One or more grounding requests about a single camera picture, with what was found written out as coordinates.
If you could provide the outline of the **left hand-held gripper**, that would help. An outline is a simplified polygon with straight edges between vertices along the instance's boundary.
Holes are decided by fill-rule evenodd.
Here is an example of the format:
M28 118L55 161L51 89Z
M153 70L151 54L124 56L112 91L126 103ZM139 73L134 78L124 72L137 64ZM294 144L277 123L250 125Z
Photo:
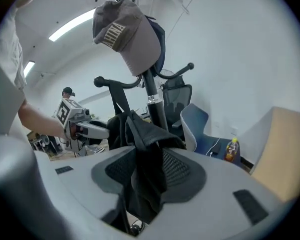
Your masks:
M62 98L55 116L68 138L64 144L64 149L67 151L77 154L81 150L85 150L86 145L100 144L102 140L107 139L110 135L105 122L94 120L89 109L83 108L72 99ZM73 140L70 138L70 123L75 123L85 129L78 139Z

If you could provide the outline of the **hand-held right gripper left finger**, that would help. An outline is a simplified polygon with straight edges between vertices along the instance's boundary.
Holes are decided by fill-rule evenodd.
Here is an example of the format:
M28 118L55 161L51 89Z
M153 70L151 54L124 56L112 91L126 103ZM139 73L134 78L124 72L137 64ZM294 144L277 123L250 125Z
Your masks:
M36 177L47 205L44 234L129 234L124 192L135 149L122 147L82 158L51 161L35 152Z

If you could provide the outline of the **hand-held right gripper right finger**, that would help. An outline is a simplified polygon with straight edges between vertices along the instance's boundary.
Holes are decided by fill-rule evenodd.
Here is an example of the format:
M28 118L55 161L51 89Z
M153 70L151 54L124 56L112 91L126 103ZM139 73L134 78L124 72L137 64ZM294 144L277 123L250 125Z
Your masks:
M199 163L206 171L203 189L186 203L168 203L143 232L146 240L261 240L283 220L291 202L281 201L271 190L238 166L224 160L173 150ZM248 190L268 212L252 225L233 193Z

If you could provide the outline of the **person's left hand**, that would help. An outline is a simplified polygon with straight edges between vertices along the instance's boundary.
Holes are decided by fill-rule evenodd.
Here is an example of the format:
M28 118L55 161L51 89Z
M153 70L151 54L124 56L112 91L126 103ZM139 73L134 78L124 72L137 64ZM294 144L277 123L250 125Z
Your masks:
M79 135L84 133L85 129L81 126L76 125L75 123L70 123L70 138L76 140L79 138Z

